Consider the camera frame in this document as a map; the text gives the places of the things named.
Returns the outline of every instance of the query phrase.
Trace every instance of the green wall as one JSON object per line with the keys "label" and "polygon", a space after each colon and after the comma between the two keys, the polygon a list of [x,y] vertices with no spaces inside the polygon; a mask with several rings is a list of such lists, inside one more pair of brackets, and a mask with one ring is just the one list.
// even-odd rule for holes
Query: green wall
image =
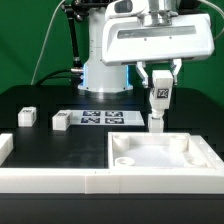
{"label": "green wall", "polygon": [[[51,16],[60,0],[0,1],[0,92],[15,85],[30,84],[40,54]],[[211,0],[224,9],[223,0]],[[222,17],[202,5],[211,14],[213,34],[223,27]],[[87,22],[77,24],[79,50],[82,61],[88,58]],[[187,62],[178,76],[178,87],[198,89],[224,108],[224,36],[215,42],[214,54],[205,61]],[[49,40],[42,58],[36,80],[48,73],[70,68],[72,52],[69,29],[65,14],[57,13]],[[152,69],[167,68],[167,65],[148,65]],[[140,80],[132,68],[131,82]],[[68,85],[68,80],[49,81],[49,84]]]}

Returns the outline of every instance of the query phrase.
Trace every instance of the small white block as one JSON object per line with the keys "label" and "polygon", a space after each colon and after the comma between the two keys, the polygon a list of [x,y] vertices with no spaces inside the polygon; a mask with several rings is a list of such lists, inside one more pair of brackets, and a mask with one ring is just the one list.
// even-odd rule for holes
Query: small white block
{"label": "small white block", "polygon": [[5,161],[9,153],[13,149],[13,138],[12,134],[1,134],[0,135],[0,166]]}
{"label": "small white block", "polygon": [[18,114],[18,125],[19,127],[32,127],[36,119],[36,107],[23,107]]}
{"label": "small white block", "polygon": [[71,124],[71,110],[60,110],[53,119],[53,130],[66,131]]}

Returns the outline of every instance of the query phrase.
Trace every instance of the black table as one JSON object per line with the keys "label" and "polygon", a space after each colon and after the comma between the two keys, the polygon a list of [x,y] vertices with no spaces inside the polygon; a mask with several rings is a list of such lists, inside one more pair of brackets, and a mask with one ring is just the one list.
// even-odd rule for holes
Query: black table
{"label": "black table", "polygon": [[[66,86],[16,86],[0,95],[0,131],[13,133],[15,148],[2,167],[107,168],[109,131],[147,131],[147,127],[72,126],[52,131],[51,118],[61,109],[134,110],[147,124],[148,92],[97,100]],[[17,127],[17,113],[36,106],[32,128]],[[223,110],[192,89],[174,89],[165,132],[201,135],[224,159]],[[222,223],[223,195],[74,195],[0,194],[1,223]]]}

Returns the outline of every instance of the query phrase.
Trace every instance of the white platform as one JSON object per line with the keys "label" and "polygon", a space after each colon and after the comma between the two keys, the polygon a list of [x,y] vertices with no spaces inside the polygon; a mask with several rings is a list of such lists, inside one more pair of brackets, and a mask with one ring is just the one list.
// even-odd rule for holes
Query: white platform
{"label": "white platform", "polygon": [[[119,135],[124,151],[114,148]],[[171,143],[176,135],[187,138],[186,148]],[[0,193],[224,194],[224,163],[200,136],[109,133],[108,140],[108,169],[1,168]],[[119,157],[135,163],[117,167]]]}

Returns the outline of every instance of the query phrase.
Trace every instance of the white cable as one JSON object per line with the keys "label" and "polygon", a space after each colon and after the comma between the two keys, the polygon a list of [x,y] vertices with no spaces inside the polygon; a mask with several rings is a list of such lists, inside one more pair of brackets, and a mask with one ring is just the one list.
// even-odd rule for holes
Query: white cable
{"label": "white cable", "polygon": [[33,73],[33,77],[32,77],[32,81],[31,81],[31,85],[34,84],[34,80],[35,80],[35,77],[36,77],[36,74],[37,74],[37,70],[39,68],[39,64],[40,64],[40,61],[43,57],[43,53],[44,53],[44,50],[45,50],[45,47],[46,47],[46,44],[47,44],[47,40],[48,40],[48,36],[49,36],[49,33],[50,33],[50,30],[51,30],[51,27],[52,27],[52,24],[54,22],[54,19],[55,19],[55,16],[56,16],[56,13],[58,11],[58,9],[61,7],[61,5],[65,2],[65,0],[62,0],[58,6],[56,7],[56,9],[54,10],[54,13],[52,15],[52,18],[51,18],[51,21],[49,23],[49,26],[48,26],[48,29],[47,29],[47,33],[45,35],[45,38],[44,38],[44,43],[43,43],[43,46],[41,48],[41,52],[40,52],[40,56],[37,60],[37,64],[36,64],[36,67],[35,67],[35,70],[34,70],[34,73]]}
{"label": "white cable", "polygon": [[[213,9],[215,9],[217,12],[220,13],[220,15],[222,16],[222,18],[224,19],[224,12],[222,11],[221,8],[219,8],[217,5],[211,3],[211,2],[208,2],[206,0],[198,0],[199,2],[201,3],[204,3],[210,7],[212,7]],[[214,38],[214,40],[217,40],[219,37],[221,37],[222,35],[224,34],[224,27],[222,28],[221,32]]]}

